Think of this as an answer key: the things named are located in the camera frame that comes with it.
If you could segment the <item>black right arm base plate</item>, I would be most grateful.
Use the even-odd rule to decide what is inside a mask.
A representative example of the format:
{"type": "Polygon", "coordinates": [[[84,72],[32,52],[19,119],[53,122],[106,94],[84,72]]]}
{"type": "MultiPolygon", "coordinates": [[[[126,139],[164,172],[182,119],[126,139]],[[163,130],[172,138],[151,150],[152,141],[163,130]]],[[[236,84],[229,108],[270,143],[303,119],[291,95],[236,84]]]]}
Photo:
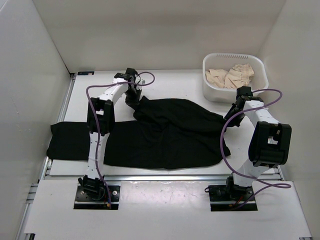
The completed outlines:
{"type": "Polygon", "coordinates": [[[229,211],[257,211],[253,189],[243,188],[241,190],[227,189],[226,185],[209,185],[204,189],[209,195],[211,212],[229,211]]]}

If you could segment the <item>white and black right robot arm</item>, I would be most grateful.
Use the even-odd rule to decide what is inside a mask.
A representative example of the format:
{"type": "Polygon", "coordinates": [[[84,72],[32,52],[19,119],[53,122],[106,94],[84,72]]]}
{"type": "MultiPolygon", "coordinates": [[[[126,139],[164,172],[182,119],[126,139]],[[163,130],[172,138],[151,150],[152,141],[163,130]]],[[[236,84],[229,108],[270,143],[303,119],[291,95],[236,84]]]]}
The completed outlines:
{"type": "Polygon", "coordinates": [[[224,117],[222,133],[227,128],[239,127],[245,117],[254,126],[248,159],[238,170],[232,170],[226,180],[224,193],[230,200],[245,196],[261,174],[288,160],[292,127],[276,120],[268,106],[260,97],[254,96],[251,87],[242,86],[236,90],[236,101],[224,117]]]}

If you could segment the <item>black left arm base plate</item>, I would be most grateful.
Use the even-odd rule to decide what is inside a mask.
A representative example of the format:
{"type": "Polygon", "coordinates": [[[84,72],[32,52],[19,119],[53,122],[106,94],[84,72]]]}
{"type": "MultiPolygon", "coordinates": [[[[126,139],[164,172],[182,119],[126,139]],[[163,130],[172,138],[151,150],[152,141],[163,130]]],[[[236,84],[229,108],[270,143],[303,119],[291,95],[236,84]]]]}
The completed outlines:
{"type": "Polygon", "coordinates": [[[78,184],[73,208],[75,210],[118,210],[121,186],[109,185],[108,187],[110,195],[108,195],[105,186],[100,188],[98,195],[94,195],[78,184]]]}

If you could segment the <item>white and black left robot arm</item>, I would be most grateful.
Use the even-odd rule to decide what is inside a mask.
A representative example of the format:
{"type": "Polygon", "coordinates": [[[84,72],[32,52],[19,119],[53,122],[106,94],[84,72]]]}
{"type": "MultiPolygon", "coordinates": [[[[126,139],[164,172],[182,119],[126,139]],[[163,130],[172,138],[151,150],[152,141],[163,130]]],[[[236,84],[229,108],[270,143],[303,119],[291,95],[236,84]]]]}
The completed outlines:
{"type": "Polygon", "coordinates": [[[145,81],[133,68],[124,73],[116,73],[111,84],[102,85],[105,90],[97,97],[91,97],[89,90],[98,85],[87,87],[88,98],[87,126],[89,130],[89,154],[87,171],[79,178],[83,191],[94,201],[105,201],[111,206],[111,192],[102,174],[107,140],[115,126],[115,104],[125,95],[127,105],[137,105],[145,81]]]}

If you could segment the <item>black trousers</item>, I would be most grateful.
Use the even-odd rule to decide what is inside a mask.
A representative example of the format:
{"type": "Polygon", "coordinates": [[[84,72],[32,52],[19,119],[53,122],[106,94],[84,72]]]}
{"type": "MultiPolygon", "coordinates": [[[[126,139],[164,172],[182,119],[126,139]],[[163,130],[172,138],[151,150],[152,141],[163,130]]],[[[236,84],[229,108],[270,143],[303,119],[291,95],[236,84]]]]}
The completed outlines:
{"type": "Polygon", "coordinates": [[[176,170],[209,167],[231,152],[223,116],[179,98],[142,97],[133,121],[116,122],[104,154],[115,167],[176,170]]]}

